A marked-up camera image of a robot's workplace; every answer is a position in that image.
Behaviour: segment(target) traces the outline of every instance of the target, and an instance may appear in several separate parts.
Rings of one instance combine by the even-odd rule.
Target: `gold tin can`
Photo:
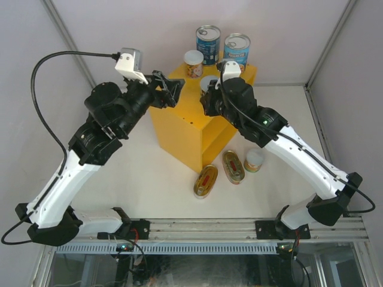
[[[232,184],[240,184],[245,178],[245,170],[237,154],[233,151],[225,151],[222,155],[223,169]]]
[[[218,169],[212,164],[205,166],[196,182],[194,183],[194,195],[198,199],[204,199],[209,195],[218,176]]]

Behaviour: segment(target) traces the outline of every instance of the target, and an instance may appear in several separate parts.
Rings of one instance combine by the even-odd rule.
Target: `tin can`
[[[244,34],[230,34],[225,39],[223,48],[224,59],[236,61],[243,72],[246,69],[250,43],[249,37]]]
[[[198,199],[204,199],[209,195],[218,176],[218,169],[212,164],[205,166],[196,182],[194,183],[194,196]]]
[[[201,82],[199,82],[199,87],[201,89],[201,97],[205,95],[205,93],[208,91],[210,81],[212,80],[218,80],[218,77],[216,76],[205,76],[201,79]]]
[[[186,75],[190,78],[199,78],[203,74],[203,54],[197,50],[185,53]]]
[[[237,154],[233,151],[225,151],[222,155],[223,169],[232,184],[240,184],[245,178],[245,170]]]
[[[213,25],[205,25],[197,29],[196,36],[197,50],[203,54],[203,64],[216,64],[220,57],[221,30]]]
[[[245,170],[248,172],[257,172],[265,160],[265,155],[260,149],[252,148],[246,154],[244,163]]]

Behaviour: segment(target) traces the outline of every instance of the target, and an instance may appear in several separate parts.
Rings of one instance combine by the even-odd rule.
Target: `small jar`
[[[203,54],[197,50],[190,50],[185,53],[186,75],[190,78],[199,78],[203,74]]]
[[[244,163],[245,170],[248,172],[257,172],[265,160],[265,155],[258,148],[252,148],[246,154],[246,160]]]
[[[208,87],[211,80],[217,80],[218,77],[216,76],[205,76],[201,79],[201,82],[199,82],[199,87],[201,88],[201,97],[205,95],[205,93],[208,91]]]

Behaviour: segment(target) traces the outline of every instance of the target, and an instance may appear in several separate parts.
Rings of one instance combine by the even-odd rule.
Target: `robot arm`
[[[117,84],[97,85],[85,100],[89,117],[69,141],[64,167],[59,167],[40,194],[30,203],[20,203],[20,219],[29,215],[28,235],[33,242],[59,246],[77,235],[99,232],[123,234],[130,219],[119,207],[97,212],[73,210],[70,203],[84,183],[121,146],[149,106],[175,107],[184,80],[169,80],[159,71],[144,76],[141,53],[124,48],[115,69],[124,76],[127,92]]]
[[[308,146],[279,113],[258,106],[253,87],[239,77],[241,70],[236,62],[223,62],[220,69],[220,79],[211,81],[200,99],[205,115],[223,116],[246,139],[288,163],[315,190],[314,196],[285,206],[278,214],[275,227],[279,236],[285,238],[289,231],[312,221],[334,225],[355,192],[350,185],[357,188],[361,176],[334,167]]]

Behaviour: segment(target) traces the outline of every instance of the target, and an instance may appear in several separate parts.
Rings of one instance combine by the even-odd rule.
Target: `yellow wooden block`
[[[248,64],[241,77],[253,85],[256,74],[257,68]],[[169,78],[186,81],[177,106],[149,109],[161,148],[197,173],[216,158],[237,131],[223,117],[203,114],[199,82],[207,75],[219,77],[219,71],[215,66],[204,66],[203,75],[192,79],[186,77],[183,63],[169,75]]]

